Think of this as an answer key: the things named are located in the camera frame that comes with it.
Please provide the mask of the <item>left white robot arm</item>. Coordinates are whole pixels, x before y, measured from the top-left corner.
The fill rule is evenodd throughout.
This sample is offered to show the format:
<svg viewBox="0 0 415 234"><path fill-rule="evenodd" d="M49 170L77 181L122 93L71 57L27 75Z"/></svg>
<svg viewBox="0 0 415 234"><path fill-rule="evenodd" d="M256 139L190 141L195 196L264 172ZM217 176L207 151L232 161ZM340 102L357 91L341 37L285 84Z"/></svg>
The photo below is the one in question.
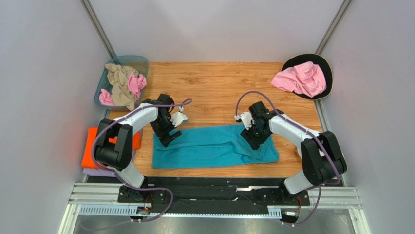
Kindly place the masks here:
<svg viewBox="0 0 415 234"><path fill-rule="evenodd" d="M100 121L91 158L99 169L113 173L122 182L122 197L138 202L149 197L148 180L132 161L133 136L149 124L162 146L167 147L182 134L176 128L188 121L184 105L189 103L190 98L177 105L169 95L160 94L122 117Z"/></svg>

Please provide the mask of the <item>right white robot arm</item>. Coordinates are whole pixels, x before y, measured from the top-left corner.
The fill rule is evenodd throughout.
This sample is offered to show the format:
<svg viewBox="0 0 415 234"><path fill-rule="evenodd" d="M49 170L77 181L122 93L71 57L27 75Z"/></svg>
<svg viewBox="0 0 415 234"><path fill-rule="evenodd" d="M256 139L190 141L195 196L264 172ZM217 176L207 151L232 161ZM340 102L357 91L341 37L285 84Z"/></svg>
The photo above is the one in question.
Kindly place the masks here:
<svg viewBox="0 0 415 234"><path fill-rule="evenodd" d="M279 183L277 197L288 203L309 188L315 188L347 171L347 164L336 135L331 131L318 132L289 118L279 109L269 110L259 101L249 111L237 114L236 122L244 125L241 136L253 150L258 150L272 134L279 135L297 147L302 170Z"/></svg>

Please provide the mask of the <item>teal t shirt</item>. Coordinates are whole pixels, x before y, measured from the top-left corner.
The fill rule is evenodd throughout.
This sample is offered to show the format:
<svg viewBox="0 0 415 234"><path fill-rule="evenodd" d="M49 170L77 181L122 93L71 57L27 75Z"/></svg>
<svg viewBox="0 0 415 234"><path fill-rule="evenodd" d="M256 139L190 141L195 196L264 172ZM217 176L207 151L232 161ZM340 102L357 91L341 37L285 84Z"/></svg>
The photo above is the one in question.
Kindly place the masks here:
<svg viewBox="0 0 415 234"><path fill-rule="evenodd" d="M183 129L167 147L153 137L154 169L216 168L278 162L272 138L253 150L243 139L243 125Z"/></svg>

